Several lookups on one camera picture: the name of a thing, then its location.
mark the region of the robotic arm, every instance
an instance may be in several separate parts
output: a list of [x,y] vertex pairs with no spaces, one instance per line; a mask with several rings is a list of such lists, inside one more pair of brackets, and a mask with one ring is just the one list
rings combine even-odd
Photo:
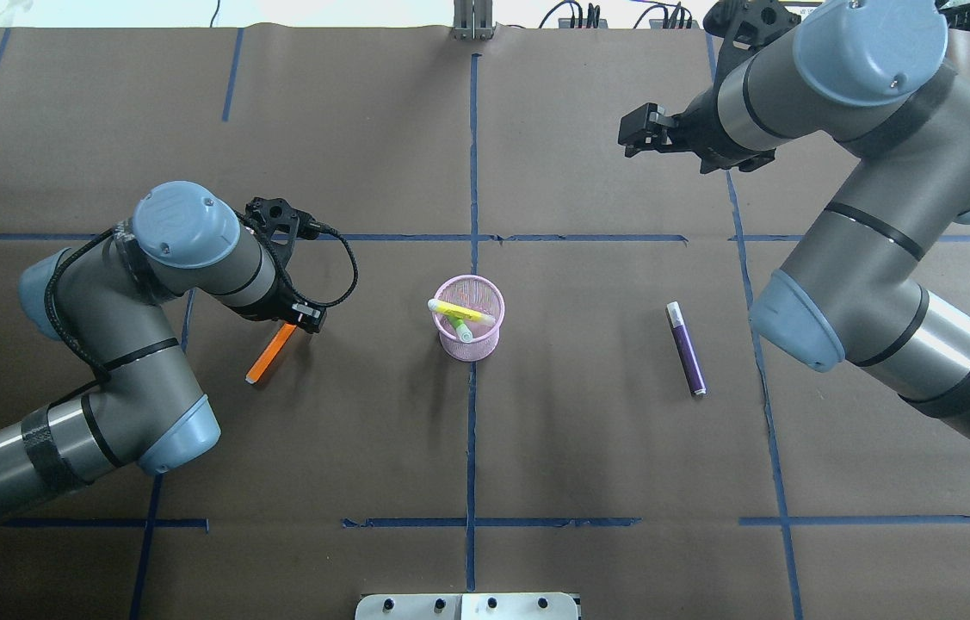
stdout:
[[[970,317],[910,279],[970,224],[970,83],[944,60],[933,0],[828,0],[798,25],[776,0],[724,0],[715,84],[684,113],[622,118],[627,157],[694,152],[749,172],[826,131],[860,159],[753,303],[757,333],[825,372],[848,360],[970,439]],[[744,43],[748,50],[735,46]]]
[[[275,231],[287,243],[272,243]],[[318,332],[327,306],[355,286],[326,305],[294,289],[284,268],[293,240],[320,233],[343,240],[281,199],[256,198],[240,215],[208,189],[173,181],[82,250],[29,267],[19,282],[25,313],[91,366],[87,388],[99,389],[0,431],[0,521],[128,463],[162,474],[212,448],[220,427],[159,303],[201,288],[246,319]]]

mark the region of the marker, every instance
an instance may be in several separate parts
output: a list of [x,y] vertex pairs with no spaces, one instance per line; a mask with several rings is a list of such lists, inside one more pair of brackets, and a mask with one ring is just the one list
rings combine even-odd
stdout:
[[289,340],[296,329],[297,326],[292,325],[292,323],[281,323],[281,329],[275,334],[275,338],[267,345],[267,349],[263,350],[262,355],[257,358],[256,365],[251,366],[251,369],[248,370],[248,376],[244,379],[249,384],[254,385],[263,378],[263,373],[267,372],[271,362],[275,360],[281,348],[285,346],[285,341]]
[[680,352],[680,361],[684,364],[684,376],[688,377],[690,391],[694,396],[702,396],[706,393],[706,382],[702,380],[702,370],[698,368],[698,357],[690,343],[690,334],[688,326],[684,324],[680,303],[669,303],[664,312],[669,315],[669,322],[672,323],[672,338],[677,341],[677,350]]
[[458,334],[458,340],[461,342],[473,341],[473,332],[469,331],[469,325],[466,325],[465,321],[457,317],[447,317],[447,320],[450,321],[450,325],[454,326],[454,333]]
[[496,324],[496,317],[493,317],[491,314],[478,313],[477,310],[469,309],[469,307],[456,306],[449,301],[428,299],[427,309],[432,311],[432,313],[445,314],[452,319],[480,323],[482,326],[494,326]]

